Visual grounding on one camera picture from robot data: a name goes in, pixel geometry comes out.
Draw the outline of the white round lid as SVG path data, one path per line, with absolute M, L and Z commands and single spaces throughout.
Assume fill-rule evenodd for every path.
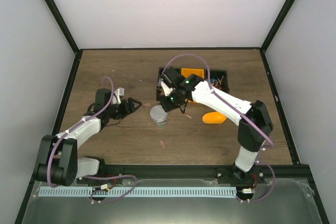
M 168 113 L 164 111 L 161 105 L 155 105 L 150 110 L 150 117 L 154 121 L 163 121 L 167 118 Z

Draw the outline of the yellow bin with star candies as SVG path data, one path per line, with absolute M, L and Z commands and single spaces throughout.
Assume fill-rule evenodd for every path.
M 203 79 L 205 78 L 204 69 L 181 68 L 181 75 L 183 75 L 185 78 L 188 78 L 192 74 L 197 75 Z

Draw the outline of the clear plastic cup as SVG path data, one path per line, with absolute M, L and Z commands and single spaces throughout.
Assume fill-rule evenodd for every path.
M 150 110 L 150 117 L 156 126 L 163 126 L 169 120 L 168 113 L 164 111 L 161 105 L 155 105 Z

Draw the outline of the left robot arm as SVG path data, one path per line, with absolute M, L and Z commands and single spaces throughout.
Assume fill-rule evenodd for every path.
M 95 157 L 78 157 L 78 148 L 108 126 L 110 120 L 122 120 L 142 106 L 140 101 L 124 97 L 124 88 L 96 91 L 95 101 L 71 128 L 41 139 L 34 171 L 34 180 L 46 182 L 50 187 L 70 186 L 76 179 L 87 177 L 102 184 L 107 170 Z

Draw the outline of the black bin with lollipops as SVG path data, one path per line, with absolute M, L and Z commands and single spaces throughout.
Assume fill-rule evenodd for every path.
M 210 77 L 211 84 L 226 93 L 229 93 L 228 86 L 228 74 L 226 70 L 214 70 L 211 69 L 209 72 L 205 70 L 205 80 Z

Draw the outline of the black bin with popsicle candies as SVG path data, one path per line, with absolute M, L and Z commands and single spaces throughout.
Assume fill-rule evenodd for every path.
M 164 70 L 163 67 L 159 67 L 159 70 L 158 70 L 158 80 L 157 80 L 157 84 L 156 84 L 156 100 L 157 101 L 160 101 L 160 97 L 164 96 L 163 88 L 160 85 L 161 74 L 162 74 L 163 70 Z

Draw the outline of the orange plastic scoop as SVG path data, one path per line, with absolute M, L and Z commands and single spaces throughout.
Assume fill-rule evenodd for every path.
M 208 112 L 203 115 L 202 121 L 206 124 L 222 124 L 227 117 L 219 112 Z

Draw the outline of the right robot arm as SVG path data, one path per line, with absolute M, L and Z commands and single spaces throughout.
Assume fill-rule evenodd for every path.
M 191 74 L 185 78 L 173 67 L 163 70 L 158 85 L 163 90 L 160 103 L 165 112 L 181 109 L 193 101 L 221 113 L 238 126 L 240 149 L 232 172 L 238 183 L 248 182 L 265 143 L 273 146 L 269 136 L 274 126 L 266 105 L 259 100 L 249 102 L 236 98 L 198 75 Z

